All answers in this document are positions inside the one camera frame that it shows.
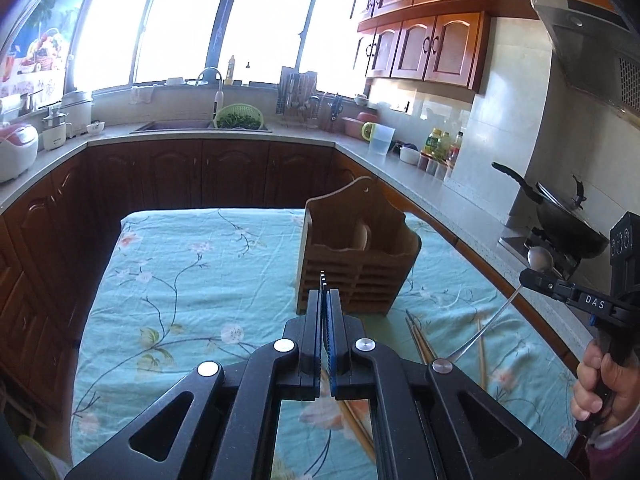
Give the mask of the person's right hand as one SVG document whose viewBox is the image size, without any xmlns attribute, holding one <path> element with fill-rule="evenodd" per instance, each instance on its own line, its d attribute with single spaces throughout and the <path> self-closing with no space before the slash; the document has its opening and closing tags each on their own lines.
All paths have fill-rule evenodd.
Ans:
<svg viewBox="0 0 640 480">
<path fill-rule="evenodd" d="M 632 359 L 629 365 L 621 366 L 604 353 L 597 341 L 588 344 L 577 367 L 577 380 L 573 387 L 570 411 L 574 419 L 584 422 L 590 415 L 598 414 L 604 405 L 597 384 L 603 382 L 611 391 L 613 402 L 603 412 L 602 432 L 623 425 L 639 406 L 639 365 Z"/>
</svg>

